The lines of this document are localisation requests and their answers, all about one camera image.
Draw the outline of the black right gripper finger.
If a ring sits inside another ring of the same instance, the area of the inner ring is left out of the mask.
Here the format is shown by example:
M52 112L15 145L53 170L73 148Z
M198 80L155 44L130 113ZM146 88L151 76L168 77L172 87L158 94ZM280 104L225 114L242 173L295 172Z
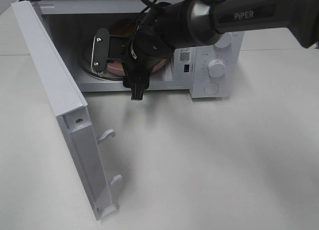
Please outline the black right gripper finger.
M94 74L103 74L107 68L110 34L105 28L97 30L92 47L91 71Z
M145 90L145 82L133 81L131 83L131 100L142 100Z

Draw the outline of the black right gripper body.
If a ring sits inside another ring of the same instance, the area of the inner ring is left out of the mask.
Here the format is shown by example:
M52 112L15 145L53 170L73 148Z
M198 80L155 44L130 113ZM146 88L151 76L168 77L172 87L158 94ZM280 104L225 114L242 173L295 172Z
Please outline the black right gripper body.
M135 84L148 88L151 72L160 61L140 47L135 47L132 37L116 35L110 36L108 60L121 63L124 71L123 86L126 88Z

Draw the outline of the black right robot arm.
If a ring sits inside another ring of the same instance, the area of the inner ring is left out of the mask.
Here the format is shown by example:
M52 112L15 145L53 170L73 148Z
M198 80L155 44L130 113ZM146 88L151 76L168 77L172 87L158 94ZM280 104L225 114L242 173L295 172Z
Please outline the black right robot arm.
M178 48L213 45L226 32L285 27L304 48L319 39L319 0L140 1L145 18L134 33L113 36L100 28L91 57L91 71L97 75L109 62L122 64L123 85L133 100L142 100L159 60Z

